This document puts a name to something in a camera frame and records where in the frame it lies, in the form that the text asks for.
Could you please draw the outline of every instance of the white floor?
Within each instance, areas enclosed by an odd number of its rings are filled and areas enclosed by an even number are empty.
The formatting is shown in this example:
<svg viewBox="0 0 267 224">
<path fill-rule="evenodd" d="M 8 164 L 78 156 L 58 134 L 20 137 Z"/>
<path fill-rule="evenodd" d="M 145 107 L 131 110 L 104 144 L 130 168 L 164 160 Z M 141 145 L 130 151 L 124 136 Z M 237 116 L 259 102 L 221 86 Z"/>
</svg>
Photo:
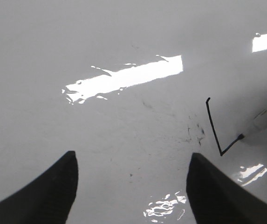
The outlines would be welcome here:
<svg viewBox="0 0 267 224">
<path fill-rule="evenodd" d="M 205 107 L 222 147 L 267 107 L 256 33 L 267 1 L 0 1 L 0 200 L 75 150 L 68 224 L 194 224 L 193 152 L 267 202 L 267 130 L 220 157 Z"/>
</svg>

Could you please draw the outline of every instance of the shiny surface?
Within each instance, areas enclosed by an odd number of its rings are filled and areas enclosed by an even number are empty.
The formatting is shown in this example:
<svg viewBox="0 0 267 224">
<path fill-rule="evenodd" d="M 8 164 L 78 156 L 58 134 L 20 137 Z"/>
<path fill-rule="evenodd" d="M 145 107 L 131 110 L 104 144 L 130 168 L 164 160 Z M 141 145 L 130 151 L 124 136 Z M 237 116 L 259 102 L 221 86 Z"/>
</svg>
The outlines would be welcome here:
<svg viewBox="0 0 267 224">
<path fill-rule="evenodd" d="M 68 150 L 80 168 L 70 224 L 162 222 L 144 212 L 167 194 L 186 196 L 192 152 L 228 176 L 267 168 L 267 130 L 220 157 L 205 108 L 211 97 L 228 145 L 267 107 L 267 49 L 253 52 L 256 33 L 267 34 L 266 1 L 0 1 L 0 200 Z M 66 89 L 168 65 L 156 55 L 180 56 L 184 71 L 100 88 L 83 104 L 82 89 Z M 244 188 L 267 203 L 267 172 Z M 182 207 L 165 223 L 195 223 L 188 198 L 173 205 Z"/>
</svg>

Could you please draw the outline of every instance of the glossy floor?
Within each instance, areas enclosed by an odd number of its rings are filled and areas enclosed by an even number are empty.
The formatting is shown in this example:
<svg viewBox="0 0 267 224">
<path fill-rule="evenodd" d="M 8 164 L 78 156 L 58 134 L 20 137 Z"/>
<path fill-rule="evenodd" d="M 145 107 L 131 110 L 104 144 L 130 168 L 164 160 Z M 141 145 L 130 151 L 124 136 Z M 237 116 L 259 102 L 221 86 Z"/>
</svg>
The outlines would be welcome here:
<svg viewBox="0 0 267 224">
<path fill-rule="evenodd" d="M 220 157 L 205 108 L 224 147 L 267 107 L 266 34 L 261 0 L 0 1 L 0 200 L 75 150 L 68 224 L 194 224 L 193 152 L 267 202 L 267 130 Z"/>
</svg>

